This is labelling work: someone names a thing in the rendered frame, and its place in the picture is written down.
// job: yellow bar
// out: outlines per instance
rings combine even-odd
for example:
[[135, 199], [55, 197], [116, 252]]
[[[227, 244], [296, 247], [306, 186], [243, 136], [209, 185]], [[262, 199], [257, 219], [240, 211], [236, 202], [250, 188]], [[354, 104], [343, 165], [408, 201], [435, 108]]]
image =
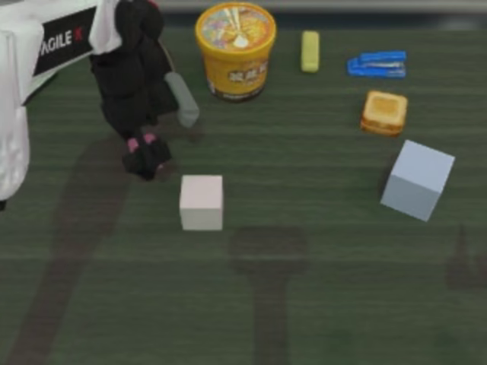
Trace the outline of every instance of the yellow bar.
[[320, 34], [311, 30], [303, 32], [301, 40], [301, 70], [317, 72], [320, 68]]

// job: light blue box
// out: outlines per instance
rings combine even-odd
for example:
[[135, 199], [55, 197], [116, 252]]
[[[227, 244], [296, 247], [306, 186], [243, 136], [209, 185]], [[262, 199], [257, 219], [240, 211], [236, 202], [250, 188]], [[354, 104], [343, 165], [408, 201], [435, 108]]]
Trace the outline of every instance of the light blue box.
[[444, 190], [455, 157], [404, 142], [380, 203], [427, 222]]

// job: white cube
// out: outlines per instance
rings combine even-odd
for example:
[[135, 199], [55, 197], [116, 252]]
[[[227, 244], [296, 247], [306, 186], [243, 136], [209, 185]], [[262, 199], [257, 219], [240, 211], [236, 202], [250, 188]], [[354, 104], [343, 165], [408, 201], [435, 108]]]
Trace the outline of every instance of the white cube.
[[428, 221], [443, 192], [455, 157], [413, 141], [403, 145], [380, 203]]
[[183, 176], [180, 215], [184, 230], [222, 230], [223, 177]]

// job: yellow cup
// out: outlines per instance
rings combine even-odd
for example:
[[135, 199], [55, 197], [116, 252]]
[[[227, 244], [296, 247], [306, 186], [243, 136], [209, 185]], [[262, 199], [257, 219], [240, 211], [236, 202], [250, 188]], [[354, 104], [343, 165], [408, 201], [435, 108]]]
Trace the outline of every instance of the yellow cup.
[[260, 94], [277, 35], [268, 11], [248, 2], [221, 3], [201, 14], [195, 32], [212, 94], [233, 102]]

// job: dark wooden table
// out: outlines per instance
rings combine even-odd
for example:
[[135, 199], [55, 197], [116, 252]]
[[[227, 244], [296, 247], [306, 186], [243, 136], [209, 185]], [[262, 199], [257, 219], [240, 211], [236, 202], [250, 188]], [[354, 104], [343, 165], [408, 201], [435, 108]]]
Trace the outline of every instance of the dark wooden table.
[[[0, 362], [485, 363], [485, 39], [327, 31], [304, 75], [283, 30], [265, 92], [234, 105], [209, 94], [193, 31], [168, 29], [205, 135], [166, 118], [180, 171], [153, 183], [123, 173], [88, 63], [66, 69], [29, 105], [30, 172], [0, 218]], [[381, 49], [408, 51], [406, 80], [345, 74]], [[370, 89], [409, 98], [401, 137], [360, 131]], [[427, 224], [379, 204], [407, 138], [457, 157]], [[223, 232], [181, 231], [180, 174], [224, 176]]]

